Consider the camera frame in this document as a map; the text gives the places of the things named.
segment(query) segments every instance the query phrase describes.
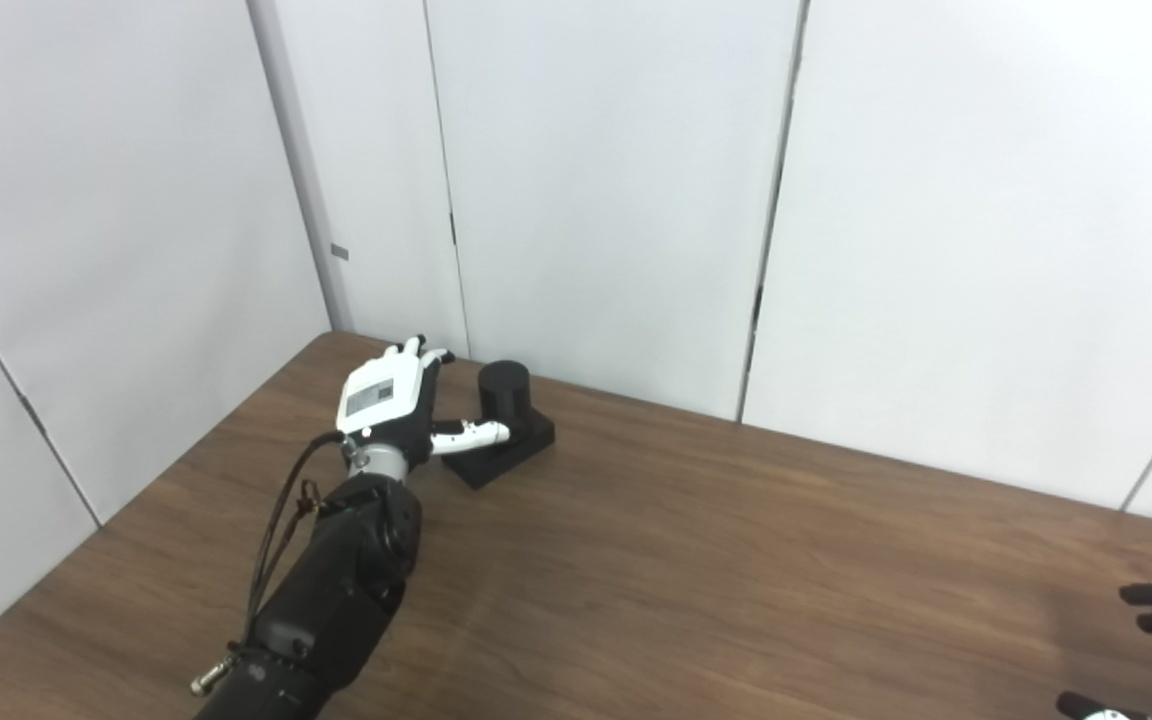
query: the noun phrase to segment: black cylinder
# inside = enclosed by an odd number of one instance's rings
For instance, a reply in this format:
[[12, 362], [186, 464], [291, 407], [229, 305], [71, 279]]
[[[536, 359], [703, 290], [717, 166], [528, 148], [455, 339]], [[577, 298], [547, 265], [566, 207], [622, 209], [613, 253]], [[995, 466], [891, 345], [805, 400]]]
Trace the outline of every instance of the black cylinder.
[[522, 363], [499, 359], [479, 372], [479, 402], [483, 416], [499, 420], [516, 441], [531, 429], [531, 373]]

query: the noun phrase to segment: cable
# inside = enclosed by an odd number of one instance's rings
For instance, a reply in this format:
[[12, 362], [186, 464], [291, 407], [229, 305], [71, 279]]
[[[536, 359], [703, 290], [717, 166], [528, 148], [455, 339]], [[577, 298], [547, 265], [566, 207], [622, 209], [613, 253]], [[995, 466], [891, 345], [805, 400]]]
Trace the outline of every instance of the cable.
[[[310, 497], [310, 488], [314, 488], [313, 497]], [[317, 511], [320, 501], [319, 486], [317, 486], [314, 480], [301, 480], [301, 500], [296, 502], [296, 511], [293, 513], [291, 520], [288, 520], [287, 525], [283, 526], [283, 537], [278, 539], [278, 546], [274, 547], [274, 556], [270, 558], [268, 563], [262, 570], [260, 588], [257, 588], [256, 591], [257, 606], [260, 605], [262, 598], [265, 597], [265, 589], [270, 586], [270, 581], [274, 578], [274, 569], [278, 568], [278, 561], [283, 559], [283, 551], [287, 550], [288, 544], [291, 544], [291, 538], [296, 535], [297, 524], [310, 511]]]
[[[296, 460], [296, 465], [291, 465], [291, 473], [287, 475], [283, 487], [278, 492], [278, 500], [274, 501], [274, 510], [270, 514], [270, 524], [265, 526], [265, 536], [260, 540], [260, 550], [256, 552], [256, 567], [252, 569], [251, 589], [247, 594], [247, 621], [243, 623], [243, 639], [240, 643], [245, 647], [251, 641], [252, 624], [256, 621], [256, 612], [260, 608], [262, 598], [265, 596], [265, 585], [270, 583], [270, 574], [273, 566], [266, 569], [266, 559], [270, 556], [270, 544], [274, 541], [274, 532], [278, 529], [278, 521], [283, 516], [283, 508], [287, 507], [287, 498], [291, 495], [291, 488], [296, 487], [296, 479], [301, 476], [301, 470], [317, 450], [328, 445], [340, 445], [344, 441], [344, 433], [333, 430], [329, 433], [311, 439], [310, 445], [301, 453]], [[274, 561], [283, 555], [283, 547], [291, 540], [291, 532], [296, 529], [296, 520], [293, 520], [285, 532], [283, 540], [279, 544]]]

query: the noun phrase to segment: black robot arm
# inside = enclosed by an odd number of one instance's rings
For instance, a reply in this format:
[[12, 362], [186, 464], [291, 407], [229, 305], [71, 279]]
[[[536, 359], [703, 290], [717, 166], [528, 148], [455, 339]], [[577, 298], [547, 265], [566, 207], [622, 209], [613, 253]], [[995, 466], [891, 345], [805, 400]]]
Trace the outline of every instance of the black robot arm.
[[296, 564], [230, 655], [197, 720], [310, 720], [358, 676], [402, 602], [420, 546], [420, 501], [356, 473], [320, 502]]
[[[338, 430], [316, 438], [274, 502], [257, 552], [242, 642], [196, 679], [207, 696], [196, 720], [312, 720], [366, 665], [403, 600], [420, 546], [420, 502], [408, 471], [430, 456], [472, 488], [553, 445], [554, 427], [531, 407], [530, 374], [518, 363], [479, 373], [483, 418], [435, 423], [434, 388], [446, 350], [422, 354], [424, 338], [393, 346], [346, 382]], [[301, 468], [316, 448], [342, 445], [347, 479], [323, 500], [303, 497], [266, 562], [276, 523]], [[260, 606], [274, 564], [297, 521], [314, 515], [305, 551]]]

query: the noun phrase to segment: wooden table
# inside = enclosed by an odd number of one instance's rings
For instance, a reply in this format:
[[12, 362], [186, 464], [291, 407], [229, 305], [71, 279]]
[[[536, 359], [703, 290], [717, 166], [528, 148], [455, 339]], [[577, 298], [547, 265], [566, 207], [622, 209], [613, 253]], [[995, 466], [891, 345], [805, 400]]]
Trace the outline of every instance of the wooden table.
[[[0, 719], [188, 719], [275, 487], [382, 344], [319, 338], [0, 619]], [[476, 365], [440, 416], [477, 414]], [[1043, 719], [1152, 710], [1152, 520], [536, 381], [558, 445], [438, 464], [407, 601], [326, 719]], [[339, 478], [324, 452], [306, 471]]]

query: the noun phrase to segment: palm of robotic hand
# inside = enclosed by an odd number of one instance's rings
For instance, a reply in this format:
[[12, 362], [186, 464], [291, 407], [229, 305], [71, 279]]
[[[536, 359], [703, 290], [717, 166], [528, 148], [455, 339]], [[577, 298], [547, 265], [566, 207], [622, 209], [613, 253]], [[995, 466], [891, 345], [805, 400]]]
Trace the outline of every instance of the palm of robotic hand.
[[424, 344], [425, 336], [416, 336], [391, 346], [349, 374], [338, 410], [347, 445], [397, 448], [411, 468], [429, 461], [438, 373], [456, 356], [448, 350], [423, 353]]

